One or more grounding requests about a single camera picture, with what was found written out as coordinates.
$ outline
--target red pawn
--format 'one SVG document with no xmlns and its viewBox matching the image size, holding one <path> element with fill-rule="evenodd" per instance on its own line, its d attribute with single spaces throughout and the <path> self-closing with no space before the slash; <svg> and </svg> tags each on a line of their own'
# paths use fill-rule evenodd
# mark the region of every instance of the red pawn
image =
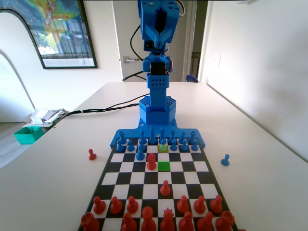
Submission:
<svg viewBox="0 0 308 231">
<path fill-rule="evenodd" d="M 135 201 L 135 197 L 134 196 L 130 196 L 128 198 L 128 205 L 127 205 L 127 211 L 131 214 L 137 212 L 138 210 L 138 202 Z"/>
<path fill-rule="evenodd" d="M 171 189 L 168 183 L 168 180 L 164 180 L 162 187 L 160 187 L 160 193 L 163 196 L 169 196 L 171 193 Z"/>
<path fill-rule="evenodd" d="M 179 222 L 180 231 L 193 231 L 193 215 L 190 211 L 185 212 L 184 218 Z"/>
<path fill-rule="evenodd" d="M 194 202 L 193 207 L 197 213 L 201 214 L 205 212 L 204 202 L 205 202 L 204 196 L 199 196 L 199 199 Z"/>
<path fill-rule="evenodd" d="M 100 222 L 94 218 L 92 213 L 88 212 L 81 218 L 81 227 L 83 227 L 83 231 L 99 231 Z"/>
<path fill-rule="evenodd" d="M 93 153 L 93 150 L 92 149 L 89 149 L 89 160 L 95 160 L 96 159 L 96 154 Z"/>
<path fill-rule="evenodd" d="M 149 170 L 156 169 L 156 162 L 155 162 L 155 154 L 151 153 L 148 156 L 148 164 L 146 165 Z"/>
<path fill-rule="evenodd" d="M 95 206 L 94 206 L 94 209 L 93 211 L 96 213 L 96 214 L 100 214 L 102 213 L 103 211 L 105 211 L 106 209 L 106 202 L 105 201 L 102 201 L 100 199 L 99 196 L 96 196 L 93 200 Z"/>
<path fill-rule="evenodd" d="M 122 210 L 122 202 L 120 202 L 116 196 L 111 199 L 110 211 L 113 214 L 118 214 Z"/>
<path fill-rule="evenodd" d="M 214 213 L 221 213 L 222 212 L 222 197 L 221 196 L 216 196 L 215 199 L 211 200 L 210 201 L 210 207 L 211 207 L 211 210 L 214 212 Z"/>
<path fill-rule="evenodd" d="M 144 222 L 141 226 L 141 231 L 156 231 L 156 224 L 155 221 L 153 221 L 153 210 L 151 207 L 146 206 L 142 210 L 142 216 L 144 219 Z"/>
<path fill-rule="evenodd" d="M 213 231 L 212 219 L 214 215 L 212 212 L 208 212 L 204 218 L 198 220 L 198 231 Z"/>
<path fill-rule="evenodd" d="M 234 216 L 230 211 L 223 211 L 221 217 L 216 220 L 217 231 L 232 231 L 234 225 Z"/>
<path fill-rule="evenodd" d="M 181 213 L 185 213 L 188 211 L 188 203 L 187 203 L 187 197 L 182 196 L 181 199 L 177 203 L 178 211 Z"/>
<path fill-rule="evenodd" d="M 121 231 L 137 231 L 137 223 L 133 218 L 131 218 L 130 213 L 124 214 Z"/>
<path fill-rule="evenodd" d="M 172 209 L 167 208 L 167 210 L 164 210 L 164 219 L 160 223 L 160 231 L 175 231 L 173 216 Z"/>
</svg>

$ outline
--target chess board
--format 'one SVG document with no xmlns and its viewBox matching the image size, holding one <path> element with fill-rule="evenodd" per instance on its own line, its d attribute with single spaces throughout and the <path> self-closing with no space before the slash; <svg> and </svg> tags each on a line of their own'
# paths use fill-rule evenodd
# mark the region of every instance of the chess board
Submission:
<svg viewBox="0 0 308 231">
<path fill-rule="evenodd" d="M 135 146 L 135 150 L 132 152 L 127 150 L 128 140 L 132 140 Z M 170 144 L 168 144 L 167 151 L 162 153 L 159 150 L 158 143 L 150 145 L 147 139 L 144 151 L 145 158 L 139 161 L 136 159 L 138 142 L 139 139 L 136 138 L 127 139 L 126 144 L 124 144 L 125 149 L 122 152 L 116 150 L 116 145 L 113 147 L 93 197 L 85 211 L 85 213 L 91 212 L 100 222 L 101 231 L 121 230 L 123 215 L 127 212 L 128 198 L 131 195 L 135 197 L 139 204 L 137 212 L 132 214 L 132 217 L 137 222 L 138 230 L 140 231 L 143 223 L 141 211 L 146 206 L 150 206 L 153 209 L 153 220 L 156 222 L 156 230 L 160 230 L 159 225 L 163 220 L 164 210 L 167 208 L 172 209 L 176 230 L 179 230 L 179 222 L 184 214 L 177 210 L 177 202 L 182 195 L 188 198 L 189 211 L 193 215 L 194 230 L 198 230 L 198 219 L 204 217 L 208 211 L 211 211 L 209 203 L 217 195 L 223 198 L 223 211 L 229 210 L 203 148 L 199 147 L 198 151 L 193 151 L 191 145 L 189 145 L 189 149 L 183 152 L 180 149 L 181 144 L 177 139 L 176 151 L 172 151 Z M 155 161 L 157 163 L 155 170 L 149 170 L 146 167 L 147 157 L 150 153 L 155 154 Z M 160 171 L 160 163 L 164 163 L 164 169 L 166 169 L 166 163 L 168 162 L 170 170 Z M 162 196 L 160 193 L 160 187 L 163 185 L 164 180 L 168 180 L 171 187 L 171 193 L 167 197 Z M 196 213 L 193 207 L 194 202 L 200 195 L 205 197 L 206 211 L 203 214 Z M 95 196 L 99 196 L 101 200 L 106 202 L 105 211 L 99 215 L 93 211 L 93 199 Z M 117 196 L 123 203 L 121 212 L 116 215 L 110 211 L 111 198 L 113 196 Z M 213 228 L 217 231 L 215 221 L 220 217 L 221 213 L 213 212 L 213 215 Z M 236 224 L 233 225 L 232 229 L 233 231 L 238 231 Z"/>
</svg>

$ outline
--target teal plastic container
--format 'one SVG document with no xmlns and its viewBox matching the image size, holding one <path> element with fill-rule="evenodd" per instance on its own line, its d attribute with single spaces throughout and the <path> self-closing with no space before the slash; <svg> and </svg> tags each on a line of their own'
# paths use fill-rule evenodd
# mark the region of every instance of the teal plastic container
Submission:
<svg viewBox="0 0 308 231">
<path fill-rule="evenodd" d="M 20 144 L 33 144 L 44 135 L 44 131 L 39 126 L 26 127 L 15 132 L 14 135 Z"/>
</svg>

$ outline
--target white table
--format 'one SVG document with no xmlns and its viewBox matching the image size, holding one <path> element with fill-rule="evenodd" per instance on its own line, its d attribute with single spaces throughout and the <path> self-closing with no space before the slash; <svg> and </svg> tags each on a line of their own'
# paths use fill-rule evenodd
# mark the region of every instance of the white table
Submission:
<svg viewBox="0 0 308 231">
<path fill-rule="evenodd" d="M 148 93 L 110 83 L 79 108 L 106 108 Z M 239 229 L 304 231 L 308 165 L 205 84 L 170 83 L 180 128 L 198 128 Z M 72 115 L 0 169 L 0 230 L 76 231 L 119 128 L 136 128 L 139 107 Z M 88 160 L 92 148 L 98 158 Z M 230 154 L 230 165 L 220 160 Z"/>
</svg>

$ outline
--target floor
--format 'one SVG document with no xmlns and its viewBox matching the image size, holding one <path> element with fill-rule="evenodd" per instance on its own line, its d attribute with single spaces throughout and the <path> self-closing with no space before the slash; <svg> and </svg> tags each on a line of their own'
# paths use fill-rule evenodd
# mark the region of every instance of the floor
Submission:
<svg viewBox="0 0 308 231">
<path fill-rule="evenodd" d="M 24 123 L 0 123 L 0 168 L 23 153 L 30 144 L 21 145 L 14 133 L 21 129 Z"/>
</svg>

